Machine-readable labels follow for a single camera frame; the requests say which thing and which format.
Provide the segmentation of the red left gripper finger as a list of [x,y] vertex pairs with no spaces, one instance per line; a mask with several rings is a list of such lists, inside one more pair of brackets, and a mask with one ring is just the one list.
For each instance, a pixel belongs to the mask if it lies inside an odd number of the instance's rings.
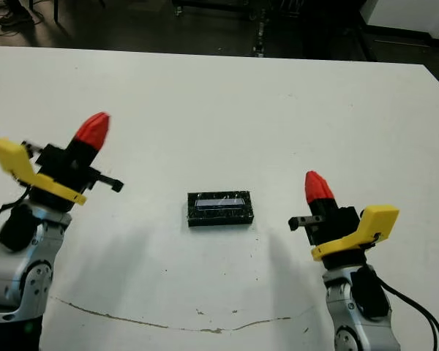
[[82,143],[88,149],[87,165],[90,165],[104,145],[110,125],[110,115],[99,112],[82,125]]
[[88,167],[102,147],[102,114],[96,113],[80,126],[65,150],[71,168]]

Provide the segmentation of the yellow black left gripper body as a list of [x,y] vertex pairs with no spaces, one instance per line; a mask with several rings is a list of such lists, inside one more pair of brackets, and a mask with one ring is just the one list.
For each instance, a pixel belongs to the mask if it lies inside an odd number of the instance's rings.
[[91,167],[99,150],[81,140],[71,140],[65,148],[51,144],[35,148],[30,143],[18,145],[0,139],[0,165],[20,184],[30,186],[30,200],[60,212],[68,212],[75,205],[83,205],[87,189],[102,182],[114,192],[124,184],[101,174]]

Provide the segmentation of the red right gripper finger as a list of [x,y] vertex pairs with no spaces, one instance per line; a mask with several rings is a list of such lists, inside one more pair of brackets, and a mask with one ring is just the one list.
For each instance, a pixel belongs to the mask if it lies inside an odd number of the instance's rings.
[[319,175],[319,176],[320,176],[321,184],[322,184],[322,187],[324,190],[324,198],[322,199],[322,205],[321,205],[321,209],[323,210],[323,214],[317,215],[317,216],[327,216],[329,214],[334,214],[339,209],[337,202],[336,202],[334,195],[333,195],[329,185],[327,184],[326,180],[321,175]]
[[324,190],[321,184],[320,176],[313,170],[308,171],[305,177],[304,190],[307,204],[313,216],[322,215],[322,199]]

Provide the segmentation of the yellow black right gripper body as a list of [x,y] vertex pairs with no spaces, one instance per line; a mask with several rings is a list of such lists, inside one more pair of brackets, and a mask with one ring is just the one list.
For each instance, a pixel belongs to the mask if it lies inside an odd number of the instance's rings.
[[290,230],[303,227],[313,260],[327,269],[363,265],[365,251],[389,238],[399,215],[392,205],[371,205],[361,214],[353,206],[311,205],[310,216],[288,220]]

